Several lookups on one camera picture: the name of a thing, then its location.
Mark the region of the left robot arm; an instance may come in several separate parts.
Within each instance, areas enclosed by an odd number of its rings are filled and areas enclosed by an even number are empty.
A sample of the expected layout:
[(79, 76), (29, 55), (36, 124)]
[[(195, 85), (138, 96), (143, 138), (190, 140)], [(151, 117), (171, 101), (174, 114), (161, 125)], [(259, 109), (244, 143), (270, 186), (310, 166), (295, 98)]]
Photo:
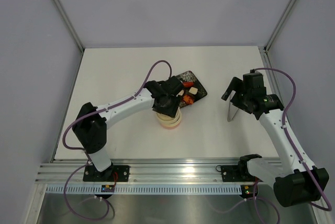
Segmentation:
[(119, 121), (147, 109), (175, 118), (183, 89), (182, 82), (172, 76), (166, 81), (148, 81), (124, 100), (101, 106), (93, 106), (92, 103), (82, 106), (71, 128), (101, 181), (107, 181), (115, 174), (114, 165), (105, 148), (107, 130)]

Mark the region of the pink and cream lunch bowl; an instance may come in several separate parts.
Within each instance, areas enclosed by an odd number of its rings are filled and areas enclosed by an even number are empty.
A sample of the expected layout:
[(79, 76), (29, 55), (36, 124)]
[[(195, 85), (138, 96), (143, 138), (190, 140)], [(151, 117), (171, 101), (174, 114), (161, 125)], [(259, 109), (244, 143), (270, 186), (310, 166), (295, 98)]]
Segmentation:
[(174, 129), (176, 127), (178, 127), (181, 123), (181, 120), (170, 120), (170, 121), (162, 121), (159, 120), (159, 124), (165, 128), (165, 129)]

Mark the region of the metal tongs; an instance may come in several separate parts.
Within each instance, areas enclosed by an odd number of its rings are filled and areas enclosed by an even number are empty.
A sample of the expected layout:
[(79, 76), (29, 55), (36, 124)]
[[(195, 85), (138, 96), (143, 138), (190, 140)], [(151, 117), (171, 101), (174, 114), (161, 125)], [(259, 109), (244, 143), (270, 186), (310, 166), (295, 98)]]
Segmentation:
[(239, 108), (233, 105), (232, 102), (229, 102), (228, 113), (227, 113), (227, 122), (232, 122), (237, 115)]

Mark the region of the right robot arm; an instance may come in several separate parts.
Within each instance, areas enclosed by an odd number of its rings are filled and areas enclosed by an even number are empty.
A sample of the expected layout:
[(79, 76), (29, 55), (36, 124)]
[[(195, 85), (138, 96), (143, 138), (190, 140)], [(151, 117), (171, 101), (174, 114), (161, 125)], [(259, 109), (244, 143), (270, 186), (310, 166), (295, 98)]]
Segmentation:
[(233, 77), (221, 98), (255, 117), (269, 135), (282, 164), (279, 169), (258, 154), (242, 156), (237, 165), (241, 179), (255, 177), (265, 182), (283, 207), (314, 205), (325, 197), (327, 170), (317, 168), (306, 154), (287, 121), (287, 108), (276, 94), (267, 93), (262, 73), (255, 69), (242, 79)]

